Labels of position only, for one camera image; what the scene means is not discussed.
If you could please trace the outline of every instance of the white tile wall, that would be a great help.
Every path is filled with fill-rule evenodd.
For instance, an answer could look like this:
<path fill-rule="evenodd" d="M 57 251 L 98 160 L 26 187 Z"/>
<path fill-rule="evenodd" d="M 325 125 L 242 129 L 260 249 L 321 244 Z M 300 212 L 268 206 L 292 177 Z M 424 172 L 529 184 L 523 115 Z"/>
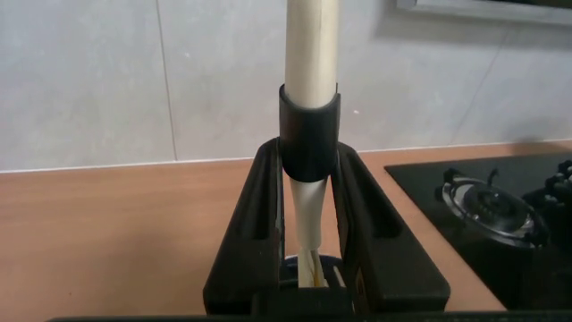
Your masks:
<path fill-rule="evenodd" d="M 517 25 L 452 143 L 572 137 L 572 29 Z"/>
<path fill-rule="evenodd" d="M 0 171 L 252 156 L 278 133 L 285 1 L 0 0 Z M 572 29 L 341 5 L 341 140 L 572 137 Z"/>
<path fill-rule="evenodd" d="M 154 0 L 0 1 L 0 170 L 172 160 Z"/>
<path fill-rule="evenodd" d="M 177 156 L 250 157 L 278 135 L 285 1 L 159 1 Z"/>

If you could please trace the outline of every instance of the wooden countertop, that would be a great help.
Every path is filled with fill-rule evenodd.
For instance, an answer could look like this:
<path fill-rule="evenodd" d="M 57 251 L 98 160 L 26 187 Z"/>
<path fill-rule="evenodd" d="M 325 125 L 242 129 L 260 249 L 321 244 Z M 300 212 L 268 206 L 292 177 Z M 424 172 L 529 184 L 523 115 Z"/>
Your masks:
<path fill-rule="evenodd" d="M 385 165 L 548 153 L 572 141 L 362 154 L 448 280 L 447 310 L 502 305 Z M 0 174 L 0 320 L 70 315 L 202 314 L 202 288 L 250 161 Z M 297 250 L 285 183 L 286 250 Z M 332 196 L 321 252 L 339 256 Z"/>

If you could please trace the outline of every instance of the black clamp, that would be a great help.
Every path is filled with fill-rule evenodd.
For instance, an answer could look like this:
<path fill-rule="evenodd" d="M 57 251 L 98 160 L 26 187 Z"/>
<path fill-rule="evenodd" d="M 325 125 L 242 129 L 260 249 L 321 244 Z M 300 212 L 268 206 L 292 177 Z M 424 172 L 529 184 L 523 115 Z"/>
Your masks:
<path fill-rule="evenodd" d="M 280 87 L 280 151 L 288 176 L 317 182 L 333 171 L 340 131 L 340 94 L 318 108 L 297 106 Z"/>

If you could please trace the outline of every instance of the wooden pole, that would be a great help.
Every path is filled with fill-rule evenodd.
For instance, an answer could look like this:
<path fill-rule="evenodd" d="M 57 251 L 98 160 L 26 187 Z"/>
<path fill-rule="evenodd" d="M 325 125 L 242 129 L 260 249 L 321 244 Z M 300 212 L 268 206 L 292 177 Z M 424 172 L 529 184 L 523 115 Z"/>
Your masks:
<path fill-rule="evenodd" d="M 297 106 L 320 108 L 336 94 L 338 11 L 338 0 L 288 0 L 284 91 Z M 326 182 L 290 178 L 300 245 L 299 287 L 326 286 L 318 254 Z"/>

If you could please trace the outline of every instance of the black base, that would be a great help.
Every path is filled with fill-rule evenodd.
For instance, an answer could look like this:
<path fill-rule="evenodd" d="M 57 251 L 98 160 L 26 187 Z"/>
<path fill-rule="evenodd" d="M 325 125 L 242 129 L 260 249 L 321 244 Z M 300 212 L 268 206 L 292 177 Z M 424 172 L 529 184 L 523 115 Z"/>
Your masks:
<path fill-rule="evenodd" d="M 279 140 L 272 139 L 257 152 L 203 290 L 208 314 L 272 314 L 253 305 L 269 292 L 281 292 L 284 282 L 279 151 Z M 443 310 L 450 289 L 439 270 L 356 151 L 338 143 L 337 156 L 331 178 L 348 295 L 340 307 L 353 305 L 358 314 Z M 324 301 L 344 296 L 306 292 Z"/>

